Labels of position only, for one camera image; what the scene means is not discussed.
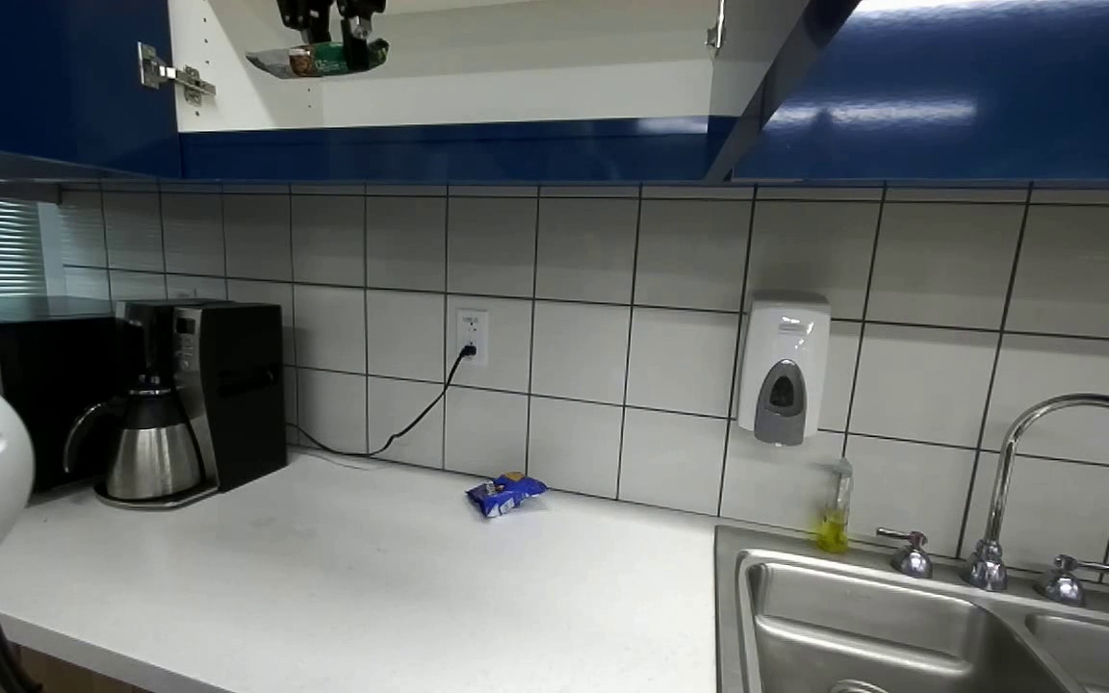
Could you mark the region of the blue open cabinet door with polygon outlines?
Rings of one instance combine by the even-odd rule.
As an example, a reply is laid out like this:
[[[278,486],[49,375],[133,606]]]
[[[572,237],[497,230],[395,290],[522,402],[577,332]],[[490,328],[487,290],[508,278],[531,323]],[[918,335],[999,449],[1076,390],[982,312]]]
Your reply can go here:
[[[727,96],[727,109],[710,126],[710,181],[736,177],[763,126],[812,72],[855,6],[861,0],[718,0],[710,27],[714,91]]]

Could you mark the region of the blue snack packet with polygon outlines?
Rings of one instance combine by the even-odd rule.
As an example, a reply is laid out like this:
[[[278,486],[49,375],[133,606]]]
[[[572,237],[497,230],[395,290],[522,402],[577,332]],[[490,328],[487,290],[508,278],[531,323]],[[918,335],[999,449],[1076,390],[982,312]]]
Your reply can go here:
[[[527,498],[541,498],[543,480],[527,477],[527,472],[501,472],[493,480],[481,480],[465,494],[465,500],[487,517],[504,517],[511,507],[522,507]]]

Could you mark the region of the blue upper cabinet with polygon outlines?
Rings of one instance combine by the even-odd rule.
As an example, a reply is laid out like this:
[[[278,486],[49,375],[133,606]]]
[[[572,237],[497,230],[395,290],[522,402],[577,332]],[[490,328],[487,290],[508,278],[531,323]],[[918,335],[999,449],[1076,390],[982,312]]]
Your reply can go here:
[[[275,78],[278,0],[178,0],[182,136],[330,136],[328,181],[710,181],[718,0],[386,0],[365,72]],[[22,177],[72,171],[3,156]],[[1109,183],[1109,0],[861,0],[731,181]]]

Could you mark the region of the black microwave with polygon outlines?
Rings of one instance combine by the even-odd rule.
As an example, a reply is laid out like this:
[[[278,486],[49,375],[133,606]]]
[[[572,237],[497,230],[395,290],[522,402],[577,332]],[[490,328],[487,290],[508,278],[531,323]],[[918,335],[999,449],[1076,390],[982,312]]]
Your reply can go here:
[[[34,498],[85,477],[62,466],[69,426],[122,390],[119,323],[0,319],[0,396],[18,411],[34,447]]]

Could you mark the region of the metal cabinet hinge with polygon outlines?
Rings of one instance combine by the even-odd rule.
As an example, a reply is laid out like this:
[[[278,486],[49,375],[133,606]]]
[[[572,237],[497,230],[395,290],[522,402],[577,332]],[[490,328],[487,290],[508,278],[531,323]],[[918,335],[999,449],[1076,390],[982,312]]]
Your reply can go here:
[[[216,96],[216,83],[192,67],[169,67],[149,44],[134,44],[134,67],[144,87],[173,83],[184,99]]]

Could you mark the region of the white wall outlet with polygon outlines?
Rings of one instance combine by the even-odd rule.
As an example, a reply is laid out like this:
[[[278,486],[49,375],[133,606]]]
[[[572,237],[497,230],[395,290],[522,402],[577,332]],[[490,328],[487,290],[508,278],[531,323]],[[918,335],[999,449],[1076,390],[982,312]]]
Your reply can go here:
[[[475,364],[490,364],[490,312],[487,308],[460,308],[455,312],[455,349]]]

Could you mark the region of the steel coffee maker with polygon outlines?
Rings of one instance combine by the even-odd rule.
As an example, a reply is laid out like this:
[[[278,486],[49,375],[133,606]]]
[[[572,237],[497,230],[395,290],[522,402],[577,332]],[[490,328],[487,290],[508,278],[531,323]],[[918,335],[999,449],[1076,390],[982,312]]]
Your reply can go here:
[[[278,305],[129,300],[119,314],[161,332],[161,375],[182,393],[216,494],[291,462]]]

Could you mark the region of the white soap dispenser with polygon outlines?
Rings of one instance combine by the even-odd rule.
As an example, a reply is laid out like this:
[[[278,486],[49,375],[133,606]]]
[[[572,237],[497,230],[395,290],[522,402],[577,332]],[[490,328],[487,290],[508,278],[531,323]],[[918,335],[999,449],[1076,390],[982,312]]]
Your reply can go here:
[[[740,376],[740,426],[800,447],[821,426],[832,312],[825,300],[754,300]]]

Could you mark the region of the chrome faucet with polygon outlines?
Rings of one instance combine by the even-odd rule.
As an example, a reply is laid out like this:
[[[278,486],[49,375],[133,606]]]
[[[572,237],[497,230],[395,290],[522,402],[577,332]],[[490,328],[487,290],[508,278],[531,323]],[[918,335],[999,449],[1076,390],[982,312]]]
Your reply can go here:
[[[1109,447],[1109,393],[1061,393],[1030,404],[999,438],[994,477],[966,532],[961,580],[1012,593],[1038,580],[1044,602],[1083,606],[1092,577],[1109,577],[1109,462],[1038,453],[1053,423],[1101,423]]]

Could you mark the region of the yellow dish soap bottle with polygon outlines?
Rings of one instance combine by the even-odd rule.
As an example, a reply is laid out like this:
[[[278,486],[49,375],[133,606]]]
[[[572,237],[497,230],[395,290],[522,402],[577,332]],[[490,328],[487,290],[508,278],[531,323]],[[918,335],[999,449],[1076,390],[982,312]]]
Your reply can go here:
[[[852,548],[846,525],[852,525],[852,466],[839,462],[832,470],[832,494],[817,504],[812,548],[825,556],[843,556]]]

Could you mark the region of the steel coffee carafe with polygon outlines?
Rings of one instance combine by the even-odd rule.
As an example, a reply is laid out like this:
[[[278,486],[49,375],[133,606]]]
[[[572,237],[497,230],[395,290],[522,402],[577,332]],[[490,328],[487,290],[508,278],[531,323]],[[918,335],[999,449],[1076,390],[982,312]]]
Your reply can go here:
[[[173,385],[134,385],[78,414],[62,444],[62,470],[81,466],[81,447],[110,431],[112,449],[94,466],[102,500],[160,507],[182,504],[210,486],[192,423]]]

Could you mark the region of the stainless steel sink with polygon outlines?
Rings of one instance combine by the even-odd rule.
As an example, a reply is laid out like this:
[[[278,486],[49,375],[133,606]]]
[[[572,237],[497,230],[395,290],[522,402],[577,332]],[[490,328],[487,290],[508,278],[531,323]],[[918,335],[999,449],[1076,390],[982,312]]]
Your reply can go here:
[[[1054,606],[722,525],[718,693],[1109,693],[1109,593]]]

